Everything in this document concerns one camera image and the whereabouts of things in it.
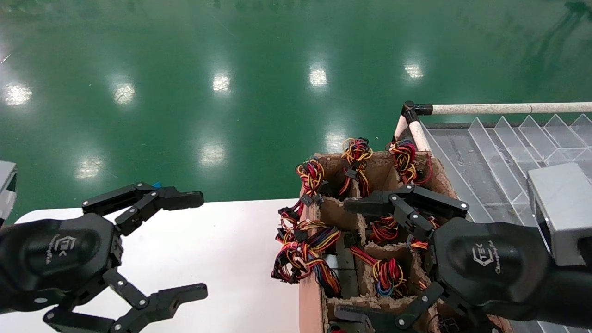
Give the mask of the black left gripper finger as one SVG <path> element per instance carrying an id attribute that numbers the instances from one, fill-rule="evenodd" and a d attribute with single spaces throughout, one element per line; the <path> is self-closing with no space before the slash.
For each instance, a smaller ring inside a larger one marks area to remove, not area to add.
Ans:
<path id="1" fill-rule="evenodd" d="M 135 183 L 83 202 L 82 221 L 87 225 L 109 224 L 105 215 L 122 210 L 112 228 L 120 236 L 129 236 L 160 210 L 185 210 L 203 204 L 204 196 L 200 191 L 179 192 L 175 187 L 156 188 L 146 183 Z"/>

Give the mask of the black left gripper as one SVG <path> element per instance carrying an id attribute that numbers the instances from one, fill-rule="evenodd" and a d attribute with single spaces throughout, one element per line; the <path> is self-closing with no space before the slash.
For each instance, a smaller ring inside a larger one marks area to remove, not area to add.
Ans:
<path id="1" fill-rule="evenodd" d="M 1 229 L 1 312 L 33 312 L 66 299 L 85 304 L 104 282 L 130 310 L 112 320 L 73 311 L 63 304 L 43 321 L 60 333 L 139 333 L 173 318 L 179 306 L 207 297 L 207 285 L 159 290 L 145 296 L 115 269 L 123 247 L 116 226 L 97 214 L 42 219 Z"/>

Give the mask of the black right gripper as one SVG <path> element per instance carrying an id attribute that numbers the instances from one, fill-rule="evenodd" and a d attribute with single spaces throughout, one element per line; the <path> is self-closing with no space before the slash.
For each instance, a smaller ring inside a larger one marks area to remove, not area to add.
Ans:
<path id="1" fill-rule="evenodd" d="M 368 333 L 416 333 L 416 322 L 444 301 L 471 321 L 465 329 L 451 321 L 437 324 L 444 333 L 501 333 L 486 314 L 520 321 L 537 315 L 543 283 L 555 263 L 536 227 L 470 222 L 467 203 L 412 184 L 349 197 L 343 206 L 351 213 L 393 217 L 417 240 L 431 242 L 435 282 L 401 314 L 338 305 L 338 320 L 364 324 Z M 423 211 L 448 222 L 436 229 Z"/>

